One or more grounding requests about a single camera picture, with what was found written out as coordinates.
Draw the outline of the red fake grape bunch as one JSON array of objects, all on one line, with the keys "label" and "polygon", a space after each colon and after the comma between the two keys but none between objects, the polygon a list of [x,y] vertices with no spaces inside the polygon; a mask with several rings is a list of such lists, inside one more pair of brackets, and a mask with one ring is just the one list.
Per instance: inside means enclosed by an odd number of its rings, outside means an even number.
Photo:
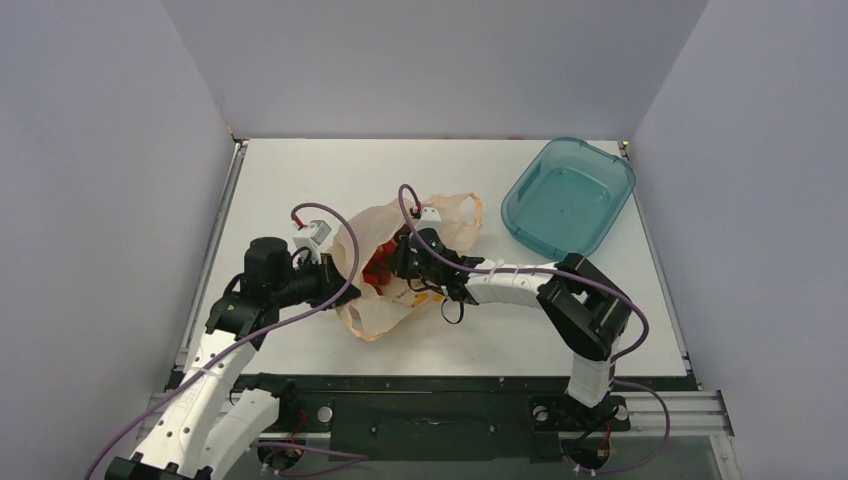
[{"label": "red fake grape bunch", "polygon": [[376,248],[363,269],[363,281],[370,285],[379,296],[384,295],[384,288],[388,287],[395,278],[389,260],[396,249],[397,242],[395,240],[381,244]]}]

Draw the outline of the orange translucent plastic bag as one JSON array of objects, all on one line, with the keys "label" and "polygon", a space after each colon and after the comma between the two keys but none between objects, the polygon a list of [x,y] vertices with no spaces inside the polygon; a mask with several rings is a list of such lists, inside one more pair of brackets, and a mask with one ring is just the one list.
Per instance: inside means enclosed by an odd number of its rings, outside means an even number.
[{"label": "orange translucent plastic bag", "polygon": [[[461,254],[469,253],[483,225],[482,200],[474,193],[434,195],[425,199],[423,205],[432,206],[440,212],[442,223],[436,231],[446,246]],[[348,277],[352,271],[356,272],[353,284],[362,292],[360,299],[336,309],[351,333],[363,341],[375,341],[402,320],[427,311],[443,299],[437,293],[415,292],[404,280],[396,277],[384,288],[383,296],[363,281],[363,269],[376,248],[393,240],[396,232],[404,226],[398,201],[371,206],[350,218],[348,223],[358,241],[359,266],[353,266],[352,238],[343,227],[335,235],[328,253],[342,275]]]}]

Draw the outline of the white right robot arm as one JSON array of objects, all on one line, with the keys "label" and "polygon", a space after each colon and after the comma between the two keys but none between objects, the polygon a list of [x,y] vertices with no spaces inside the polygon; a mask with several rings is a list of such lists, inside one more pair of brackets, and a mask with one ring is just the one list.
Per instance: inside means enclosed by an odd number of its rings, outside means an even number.
[{"label": "white right robot arm", "polygon": [[539,309],[573,353],[564,400],[566,418],[588,427],[604,412],[615,350],[630,319],[628,297],[589,260],[522,266],[449,249],[432,228],[401,228],[388,265],[416,291],[430,290],[461,306],[490,303]]}]

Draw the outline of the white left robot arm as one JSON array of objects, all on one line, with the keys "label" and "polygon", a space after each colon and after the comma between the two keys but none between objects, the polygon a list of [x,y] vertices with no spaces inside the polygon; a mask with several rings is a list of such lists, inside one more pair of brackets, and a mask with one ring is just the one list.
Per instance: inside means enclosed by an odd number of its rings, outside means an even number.
[{"label": "white left robot arm", "polygon": [[181,383],[132,421],[161,415],[127,457],[114,457],[108,479],[220,479],[267,427],[285,430],[300,412],[293,381],[258,374],[239,382],[266,335],[285,325],[282,309],[306,305],[307,318],[358,297],[356,269],[309,249],[295,261],[286,241],[253,240],[244,267],[210,309]]}]

